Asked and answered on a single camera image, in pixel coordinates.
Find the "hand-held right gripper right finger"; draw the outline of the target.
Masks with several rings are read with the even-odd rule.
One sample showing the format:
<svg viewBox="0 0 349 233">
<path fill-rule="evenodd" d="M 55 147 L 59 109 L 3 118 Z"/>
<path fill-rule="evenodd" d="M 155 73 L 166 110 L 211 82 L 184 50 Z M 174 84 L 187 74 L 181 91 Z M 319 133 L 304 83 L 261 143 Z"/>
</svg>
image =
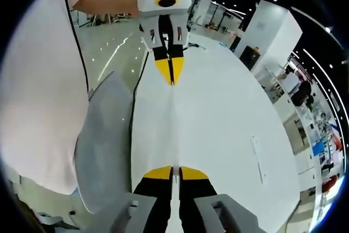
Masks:
<svg viewBox="0 0 349 233">
<path fill-rule="evenodd" d="M 217 194 L 200 170 L 179 168 L 179 218 L 184 232 L 260 232 L 256 215 L 227 194 Z"/>
</svg>

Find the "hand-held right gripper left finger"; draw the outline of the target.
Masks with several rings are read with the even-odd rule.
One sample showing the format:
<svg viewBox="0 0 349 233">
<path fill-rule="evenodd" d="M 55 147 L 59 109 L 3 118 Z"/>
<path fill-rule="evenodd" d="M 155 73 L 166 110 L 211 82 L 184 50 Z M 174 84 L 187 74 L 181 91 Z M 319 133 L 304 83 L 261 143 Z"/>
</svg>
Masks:
<svg viewBox="0 0 349 233">
<path fill-rule="evenodd" d="M 109 232 L 165 232 L 171 215 L 173 167 L 147 172 L 128 194 Z"/>
</svg>

